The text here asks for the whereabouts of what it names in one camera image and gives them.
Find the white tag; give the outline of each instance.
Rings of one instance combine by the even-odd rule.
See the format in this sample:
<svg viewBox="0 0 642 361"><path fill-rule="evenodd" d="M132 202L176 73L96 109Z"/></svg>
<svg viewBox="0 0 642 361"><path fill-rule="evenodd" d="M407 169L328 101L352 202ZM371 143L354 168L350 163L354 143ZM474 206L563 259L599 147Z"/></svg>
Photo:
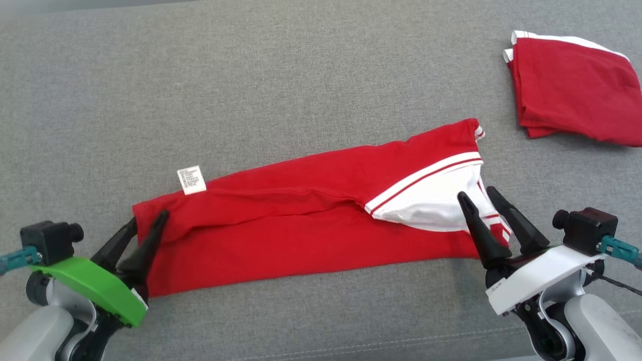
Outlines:
<svg viewBox="0 0 642 361"><path fill-rule="evenodd" d="M145 301L143 301L143 298L141 297L141 295L139 295L138 292L136 292L136 289L132 288L131 291L134 294L134 296L138 298L138 301L140 301L143 304L143 306L145 306L145 310L149 310L150 307L145 303Z"/></svg>
<svg viewBox="0 0 642 361"><path fill-rule="evenodd" d="M177 173L185 195L202 192L207 189L199 166L179 169Z"/></svg>

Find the gray fabric surface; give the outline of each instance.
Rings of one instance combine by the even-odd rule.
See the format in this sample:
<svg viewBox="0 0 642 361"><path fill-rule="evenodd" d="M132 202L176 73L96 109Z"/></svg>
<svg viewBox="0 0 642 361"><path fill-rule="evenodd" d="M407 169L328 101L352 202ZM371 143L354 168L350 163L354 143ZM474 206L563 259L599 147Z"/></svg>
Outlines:
<svg viewBox="0 0 642 361"><path fill-rule="evenodd" d="M642 3L202 1L0 24L0 252L21 226L79 222L91 255L129 207L207 179L477 117L483 176L552 239L559 208L618 215L642 245L642 152L528 140L501 50L510 32L575 35L642 67ZM642 287L633 267L607 275ZM0 338L34 310L26 270L0 280ZM532 355L493 314L474 260L289 277L153 299L105 360L490 360ZM597 283L642 332L642 299Z"/></svg>
<svg viewBox="0 0 642 361"><path fill-rule="evenodd" d="M537 356L524 356L524 357L515 357L515 358L504 358L502 360L496 360L496 361L542 361L542 359Z"/></svg>

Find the folded red shirt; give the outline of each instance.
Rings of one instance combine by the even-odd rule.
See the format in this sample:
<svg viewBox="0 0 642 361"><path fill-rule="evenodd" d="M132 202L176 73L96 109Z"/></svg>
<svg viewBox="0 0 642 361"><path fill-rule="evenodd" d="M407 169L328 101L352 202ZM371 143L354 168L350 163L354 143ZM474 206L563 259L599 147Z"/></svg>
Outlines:
<svg viewBox="0 0 642 361"><path fill-rule="evenodd" d="M488 199L476 119L234 173L207 189L133 207L139 239L169 210L150 295L275 277L477 258L456 195L466 191L496 238L510 229Z"/></svg>
<svg viewBox="0 0 642 361"><path fill-rule="evenodd" d="M513 31L504 50L517 119L528 136L556 132L642 146L642 92L629 59L578 37Z"/></svg>

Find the cable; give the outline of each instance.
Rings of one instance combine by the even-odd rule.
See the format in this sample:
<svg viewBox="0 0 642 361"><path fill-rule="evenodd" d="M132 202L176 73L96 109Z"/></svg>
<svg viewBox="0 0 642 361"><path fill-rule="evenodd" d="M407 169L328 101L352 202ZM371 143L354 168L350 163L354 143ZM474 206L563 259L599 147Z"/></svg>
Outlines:
<svg viewBox="0 0 642 361"><path fill-rule="evenodd" d="M602 275L602 274L599 274L599 273L597 273L597 272L593 272L593 274L591 274L591 275L592 275L593 277L596 277L596 278L602 279L602 280L604 280L604 281L606 281L606 282L608 282L608 283L610 283L610 284L612 284L612 285L614 285L614 286L618 286L618 287L626 288L627 290L629 290L629 291L633 292L634 294L639 295L639 296L642 296L642 291L638 290L637 288L633 288L633 287L631 287L631 286L629 286L629 285L625 285L625 284L624 284L624 283L622 283L622 282L618 282L618 281L616 281L616 280L614 280L614 279L612 279L612 278L608 278L607 276Z"/></svg>
<svg viewBox="0 0 642 361"><path fill-rule="evenodd" d="M0 276L11 270L26 267L39 261L39 253L32 245L9 254L0 254Z"/></svg>

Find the red stripe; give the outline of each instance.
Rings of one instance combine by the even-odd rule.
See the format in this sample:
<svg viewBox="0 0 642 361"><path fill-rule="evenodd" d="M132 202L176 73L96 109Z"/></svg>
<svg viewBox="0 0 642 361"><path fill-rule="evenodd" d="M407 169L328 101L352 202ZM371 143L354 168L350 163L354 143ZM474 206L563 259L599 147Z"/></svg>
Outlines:
<svg viewBox="0 0 642 361"><path fill-rule="evenodd" d="M421 178L419 178L419 179L415 180L414 182L410 183L409 185L405 186L401 191L398 191L397 193L393 194L390 198L384 200L380 205L376 206L372 211L370 211L370 215L372 215L377 209L381 208L381 206L383 206L384 204L390 202L394 197L398 196L399 194L401 194L406 189L414 186L416 183L418 183L422 179L424 179L426 177L430 177L431 175L433 175L435 173L438 173L438 172L441 172L442 170L448 169L448 168L450 168L452 166L456 166L456 165L459 165L459 164L462 164L462 163L474 162L474 161L481 161L481 158L466 159L465 161L460 161L460 162L457 162L457 163L453 163L453 164L447 165L447 166L445 166L443 168L435 170L432 173L428 173L428 174L422 176Z"/></svg>

